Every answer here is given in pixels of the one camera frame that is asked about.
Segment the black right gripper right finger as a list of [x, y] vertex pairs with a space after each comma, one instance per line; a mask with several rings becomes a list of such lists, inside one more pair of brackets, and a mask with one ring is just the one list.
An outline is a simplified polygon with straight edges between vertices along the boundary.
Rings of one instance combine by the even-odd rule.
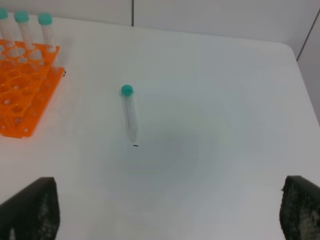
[[286, 240], [320, 238], [320, 187], [289, 175], [282, 188], [279, 222]]

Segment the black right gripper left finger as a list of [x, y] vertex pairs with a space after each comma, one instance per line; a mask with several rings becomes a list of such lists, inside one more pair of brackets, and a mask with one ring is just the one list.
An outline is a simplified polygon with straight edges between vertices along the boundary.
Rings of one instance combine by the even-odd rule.
[[0, 205], [2, 240], [54, 240], [60, 227], [57, 184], [40, 177]]

